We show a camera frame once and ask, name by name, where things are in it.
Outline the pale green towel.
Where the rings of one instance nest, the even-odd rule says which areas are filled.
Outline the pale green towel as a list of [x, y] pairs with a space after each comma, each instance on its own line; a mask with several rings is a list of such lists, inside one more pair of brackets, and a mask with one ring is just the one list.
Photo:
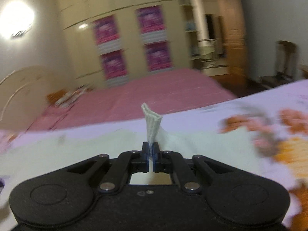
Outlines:
[[[157, 141], [162, 150], [181, 153], [185, 158], [201, 154], [260, 175], [260, 159], [245, 128], [222, 134], [220, 116], [214, 107], [164, 115]], [[1, 152], [1, 230], [16, 221], [8, 206], [11, 190], [20, 182], [99, 154], [117, 157], [139, 150], [146, 141], [146, 121], [119, 121], [20, 135]]]

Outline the pink quilt bedspread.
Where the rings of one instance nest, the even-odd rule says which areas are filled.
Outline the pink quilt bedspread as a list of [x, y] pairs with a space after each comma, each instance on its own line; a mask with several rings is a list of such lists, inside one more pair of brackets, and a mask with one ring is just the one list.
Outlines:
[[216, 80], [192, 69], [176, 69], [81, 95], [72, 105], [49, 106], [28, 128], [56, 130], [144, 117], [142, 103], [158, 114], [198, 109], [235, 99]]

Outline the orange patterned pillow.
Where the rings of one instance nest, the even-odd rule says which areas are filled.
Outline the orange patterned pillow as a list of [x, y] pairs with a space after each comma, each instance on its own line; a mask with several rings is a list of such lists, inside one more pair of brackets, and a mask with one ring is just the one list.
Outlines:
[[77, 101], [83, 94], [92, 91], [94, 88], [88, 85], [78, 87], [74, 91], [67, 91], [65, 89], [48, 94], [46, 96], [49, 105], [54, 107], [69, 107]]

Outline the floral lilac bed sheet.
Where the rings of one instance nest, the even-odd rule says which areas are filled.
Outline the floral lilac bed sheet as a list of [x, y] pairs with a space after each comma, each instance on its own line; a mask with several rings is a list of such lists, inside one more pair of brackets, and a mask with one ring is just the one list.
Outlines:
[[284, 222], [293, 230], [307, 230], [307, 81], [208, 107], [221, 118], [220, 133], [248, 131], [261, 174], [291, 193]]

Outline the cream curved headboard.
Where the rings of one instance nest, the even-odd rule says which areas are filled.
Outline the cream curved headboard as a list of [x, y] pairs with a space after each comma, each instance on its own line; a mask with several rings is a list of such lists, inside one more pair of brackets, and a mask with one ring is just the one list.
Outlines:
[[46, 109], [46, 96], [55, 88], [54, 78], [47, 68], [31, 66], [1, 80], [1, 129], [28, 129]]

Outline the cream wardrobe with posters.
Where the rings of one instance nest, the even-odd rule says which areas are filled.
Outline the cream wardrobe with posters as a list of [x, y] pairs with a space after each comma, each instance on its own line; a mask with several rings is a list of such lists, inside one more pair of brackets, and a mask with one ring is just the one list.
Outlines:
[[105, 88], [189, 68], [180, 0], [57, 0], [78, 85]]

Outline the open shelf unit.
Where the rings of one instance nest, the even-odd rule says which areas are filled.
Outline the open shelf unit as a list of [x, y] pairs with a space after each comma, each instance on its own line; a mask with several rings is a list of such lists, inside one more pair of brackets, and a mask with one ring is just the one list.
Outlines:
[[191, 67], [202, 71], [204, 69], [204, 62], [199, 49], [198, 31], [193, 13], [193, 5], [190, 0], [180, 0], [180, 8], [184, 16], [184, 32], [188, 42]]

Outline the dark wooden chair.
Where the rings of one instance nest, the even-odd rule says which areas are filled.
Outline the dark wooden chair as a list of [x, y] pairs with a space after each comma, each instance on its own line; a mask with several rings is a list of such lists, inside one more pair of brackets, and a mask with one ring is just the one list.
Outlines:
[[296, 73], [296, 63], [298, 56], [298, 46], [289, 41], [277, 41], [275, 74], [260, 78], [260, 83], [267, 89], [294, 82]]

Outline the brown wooden door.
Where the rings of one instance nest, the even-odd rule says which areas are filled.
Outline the brown wooden door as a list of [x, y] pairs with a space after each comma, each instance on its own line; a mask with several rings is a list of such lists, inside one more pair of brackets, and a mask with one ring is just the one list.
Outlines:
[[218, 0], [229, 71], [247, 76], [246, 28], [241, 0]]

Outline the wall lamp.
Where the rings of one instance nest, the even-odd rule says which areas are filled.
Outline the wall lamp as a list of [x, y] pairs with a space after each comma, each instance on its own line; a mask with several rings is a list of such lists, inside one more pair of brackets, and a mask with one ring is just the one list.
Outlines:
[[35, 12], [25, 2], [14, 0], [1, 9], [1, 37], [14, 39], [26, 34], [34, 23]]

